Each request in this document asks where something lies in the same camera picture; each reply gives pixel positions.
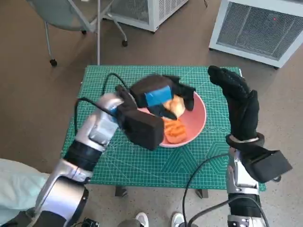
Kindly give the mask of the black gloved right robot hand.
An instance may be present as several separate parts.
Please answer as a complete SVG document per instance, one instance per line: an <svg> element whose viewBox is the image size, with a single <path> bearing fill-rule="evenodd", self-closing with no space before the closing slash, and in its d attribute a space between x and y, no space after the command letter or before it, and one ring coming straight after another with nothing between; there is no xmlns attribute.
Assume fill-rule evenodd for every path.
<svg viewBox="0 0 303 227"><path fill-rule="evenodd" d="M210 81L222 89L226 98L231 135L238 141L256 139L259 102L256 90L245 79L226 68L209 66Z"/></svg>

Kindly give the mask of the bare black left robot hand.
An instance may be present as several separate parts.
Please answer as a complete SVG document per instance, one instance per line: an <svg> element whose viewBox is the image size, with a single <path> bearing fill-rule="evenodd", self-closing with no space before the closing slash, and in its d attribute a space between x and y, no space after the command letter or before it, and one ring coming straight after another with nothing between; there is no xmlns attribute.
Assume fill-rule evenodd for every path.
<svg viewBox="0 0 303 227"><path fill-rule="evenodd" d="M147 108L153 115L177 120L175 111L164 106L175 96L183 99L188 111L194 108L194 92L196 89L180 82L179 76L152 74L144 77L130 87L130 94L139 108Z"/></svg>

